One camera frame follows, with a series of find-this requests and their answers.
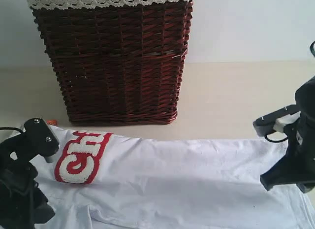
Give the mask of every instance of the table surface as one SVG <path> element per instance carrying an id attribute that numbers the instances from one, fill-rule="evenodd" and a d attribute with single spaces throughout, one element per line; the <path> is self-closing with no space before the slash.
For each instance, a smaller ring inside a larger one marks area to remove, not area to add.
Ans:
<path id="1" fill-rule="evenodd" d="M 33 117 L 63 128 L 103 130 L 158 140 L 257 138 L 252 122 L 294 103 L 299 86 L 315 75 L 315 62 L 186 64 L 177 120 L 169 125 L 73 127 L 50 67 L 0 69 L 0 126 Z M 0 138 L 9 133 L 3 131 Z M 309 193 L 315 205 L 315 190 Z"/>

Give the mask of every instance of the white wall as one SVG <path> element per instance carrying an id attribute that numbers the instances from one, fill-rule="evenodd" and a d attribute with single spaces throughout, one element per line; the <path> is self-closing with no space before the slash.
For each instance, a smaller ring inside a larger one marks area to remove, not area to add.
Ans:
<path id="1" fill-rule="evenodd" d="M 304 60 L 315 0 L 194 0 L 187 62 Z M 49 65 L 26 0 L 0 0 L 0 66 Z"/>

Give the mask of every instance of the printed logo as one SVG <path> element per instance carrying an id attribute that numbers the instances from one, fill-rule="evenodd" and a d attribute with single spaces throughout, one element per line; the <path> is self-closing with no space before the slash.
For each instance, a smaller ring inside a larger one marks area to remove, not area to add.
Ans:
<path id="1" fill-rule="evenodd" d="M 93 182 L 112 133 L 76 131 L 55 167 L 55 179 L 60 182 L 89 184 Z"/>

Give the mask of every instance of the orange object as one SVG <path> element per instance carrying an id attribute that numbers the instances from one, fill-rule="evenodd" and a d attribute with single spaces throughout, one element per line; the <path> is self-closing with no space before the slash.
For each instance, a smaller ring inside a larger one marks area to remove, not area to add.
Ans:
<path id="1" fill-rule="evenodd" d="M 47 124 L 56 126 L 58 124 L 58 121 L 56 119 L 47 120 Z"/>

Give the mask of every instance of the wicker basket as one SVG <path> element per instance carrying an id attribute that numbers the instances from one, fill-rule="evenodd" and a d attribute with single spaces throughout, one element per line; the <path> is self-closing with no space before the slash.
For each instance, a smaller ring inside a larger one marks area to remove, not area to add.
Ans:
<path id="1" fill-rule="evenodd" d="M 192 4 L 33 9 L 70 121 L 172 122 Z"/>

